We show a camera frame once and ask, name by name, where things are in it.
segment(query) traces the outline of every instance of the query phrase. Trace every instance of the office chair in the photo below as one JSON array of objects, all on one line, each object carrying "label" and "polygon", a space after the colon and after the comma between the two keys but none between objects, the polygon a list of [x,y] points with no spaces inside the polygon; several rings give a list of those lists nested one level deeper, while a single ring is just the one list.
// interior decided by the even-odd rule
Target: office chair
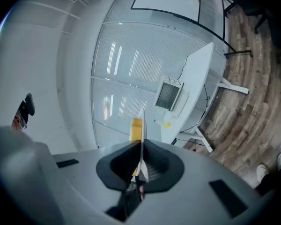
[{"label": "office chair", "polygon": [[244,14],[246,14],[247,16],[262,15],[254,28],[255,34],[258,34],[257,28],[266,20],[264,7],[254,2],[254,0],[233,0],[233,3],[225,8],[224,15],[227,16],[227,12],[234,8],[236,5],[239,5],[243,9]]}]

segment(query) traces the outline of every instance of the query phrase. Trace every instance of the chair leg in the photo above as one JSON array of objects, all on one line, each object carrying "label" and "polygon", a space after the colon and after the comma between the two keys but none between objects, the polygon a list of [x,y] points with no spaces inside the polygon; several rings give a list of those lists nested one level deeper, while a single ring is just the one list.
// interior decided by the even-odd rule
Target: chair leg
[{"label": "chair leg", "polygon": [[257,28],[260,27],[260,25],[263,24],[265,20],[266,20],[266,14],[263,14],[254,28],[255,34],[258,34]]},{"label": "chair leg", "polygon": [[232,8],[234,8],[237,5],[237,2],[234,1],[231,3],[228,7],[224,9],[224,16],[227,16],[227,12],[229,12]]}]

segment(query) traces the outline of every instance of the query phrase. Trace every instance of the white wall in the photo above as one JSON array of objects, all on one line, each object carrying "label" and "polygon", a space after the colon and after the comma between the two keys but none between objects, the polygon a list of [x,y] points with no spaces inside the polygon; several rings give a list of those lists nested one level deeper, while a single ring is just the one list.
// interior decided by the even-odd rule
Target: white wall
[{"label": "white wall", "polygon": [[70,118],[82,150],[95,149],[90,75],[97,38],[114,0],[101,0],[73,28],[65,59],[65,91]]},{"label": "white wall", "polygon": [[[73,6],[70,0],[48,0]],[[20,2],[0,36],[0,126],[10,126],[21,101],[31,93],[35,115],[24,131],[52,154],[77,151],[65,126],[56,88],[56,60],[65,13]]]}]

